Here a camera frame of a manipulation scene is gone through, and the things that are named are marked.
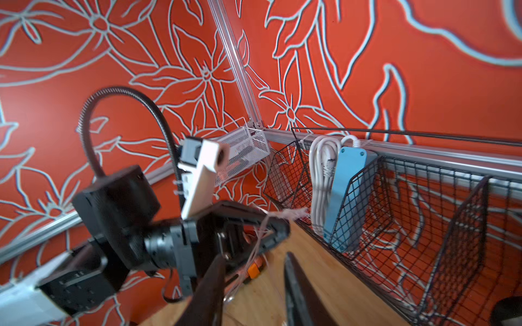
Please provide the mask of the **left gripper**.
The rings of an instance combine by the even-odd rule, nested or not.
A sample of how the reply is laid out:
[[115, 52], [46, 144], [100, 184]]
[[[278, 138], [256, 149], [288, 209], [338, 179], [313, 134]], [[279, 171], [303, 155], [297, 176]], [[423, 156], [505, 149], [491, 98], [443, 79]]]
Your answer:
[[[261, 231], [266, 217], [259, 209], [238, 202], [220, 201], [183, 220], [182, 237], [174, 236], [175, 269], [183, 297], [191, 296], [216, 256], [225, 259], [226, 273], [236, 272], [248, 260], [256, 242], [247, 241], [248, 231]], [[290, 235], [290, 224], [270, 217], [258, 235], [258, 252], [276, 248]]]

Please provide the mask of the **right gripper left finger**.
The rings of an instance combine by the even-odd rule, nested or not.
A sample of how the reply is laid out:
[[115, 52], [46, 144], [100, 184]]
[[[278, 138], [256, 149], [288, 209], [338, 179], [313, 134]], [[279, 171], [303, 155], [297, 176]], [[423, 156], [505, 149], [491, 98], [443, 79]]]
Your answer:
[[226, 287], [226, 260], [217, 255], [174, 326], [221, 326]]

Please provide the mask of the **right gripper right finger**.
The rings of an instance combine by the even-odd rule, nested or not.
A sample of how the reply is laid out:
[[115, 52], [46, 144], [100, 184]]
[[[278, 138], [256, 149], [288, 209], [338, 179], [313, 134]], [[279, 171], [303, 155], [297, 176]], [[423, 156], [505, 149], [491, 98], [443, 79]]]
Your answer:
[[285, 256], [284, 284], [287, 325], [337, 325], [291, 252]]

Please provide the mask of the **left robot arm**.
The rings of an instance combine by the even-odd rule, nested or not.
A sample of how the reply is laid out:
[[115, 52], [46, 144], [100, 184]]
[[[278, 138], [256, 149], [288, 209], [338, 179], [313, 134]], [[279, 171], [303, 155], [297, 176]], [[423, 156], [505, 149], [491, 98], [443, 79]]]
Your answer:
[[[95, 108], [111, 96], [140, 102], [163, 133], [178, 184], [180, 217], [156, 221], [160, 203], [142, 169], [108, 175], [91, 141]], [[178, 325], [220, 325], [225, 293], [240, 285], [261, 253], [290, 235], [289, 219], [238, 202], [213, 201], [216, 175], [228, 162], [228, 145], [201, 138], [175, 144], [158, 106], [142, 92], [102, 88], [79, 119], [80, 141], [95, 183], [73, 198], [91, 239], [1, 289], [2, 325], [45, 325], [74, 317], [115, 296], [132, 271], [178, 273], [190, 302]]]

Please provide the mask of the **blue power strip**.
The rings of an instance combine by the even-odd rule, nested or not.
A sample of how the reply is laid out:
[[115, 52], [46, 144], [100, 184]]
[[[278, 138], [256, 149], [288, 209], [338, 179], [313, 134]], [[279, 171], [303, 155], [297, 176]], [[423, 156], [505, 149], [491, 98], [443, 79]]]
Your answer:
[[359, 246], [377, 158], [377, 153], [362, 148], [341, 148], [324, 222], [324, 240], [340, 253]]

